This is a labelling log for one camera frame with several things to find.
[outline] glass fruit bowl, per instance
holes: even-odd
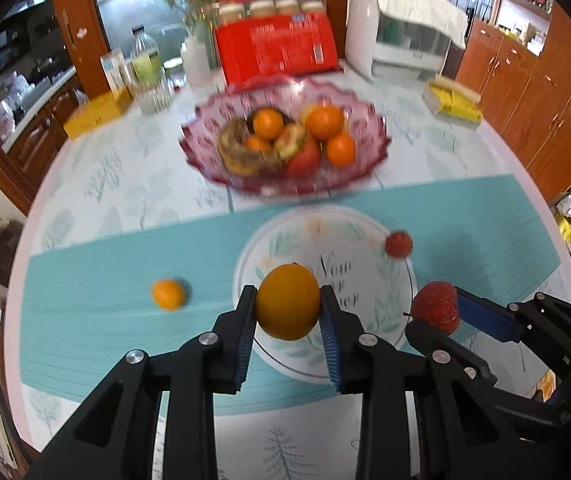
[[[230,121],[247,118],[252,111],[272,107],[296,120],[309,104],[332,104],[341,108],[349,125],[349,134],[357,146],[355,162],[335,168],[325,158],[318,171],[306,178],[286,178],[281,174],[238,176],[227,170],[217,149],[217,136]],[[196,108],[196,119],[183,127],[180,144],[187,162],[204,177],[242,192],[263,196],[303,195],[347,186],[372,173],[387,158],[385,119],[374,105],[359,100],[349,90],[309,78],[280,80],[276,84],[216,94],[206,105]]]

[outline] white plate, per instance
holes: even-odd
[[[408,259],[393,260],[384,250],[389,231],[345,207],[297,207],[263,225],[241,254],[234,273],[233,304],[243,286],[261,281],[275,267],[296,262],[308,267],[319,285],[332,285],[343,310],[357,314],[367,332],[397,348],[404,330],[416,277]],[[294,379],[329,382],[319,325],[298,341],[281,341],[256,327],[253,349]]]

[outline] red packaging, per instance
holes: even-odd
[[[240,85],[256,76],[339,68],[325,14],[247,18],[218,27],[216,41],[228,85]]]

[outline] tissue box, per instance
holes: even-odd
[[[114,93],[107,92],[79,107],[63,128],[70,139],[76,139],[98,126],[118,119],[130,103],[132,103],[132,97],[127,88]]]

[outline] white appliance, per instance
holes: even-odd
[[[345,59],[368,79],[432,77],[451,41],[465,48],[467,26],[448,0],[349,0]]]

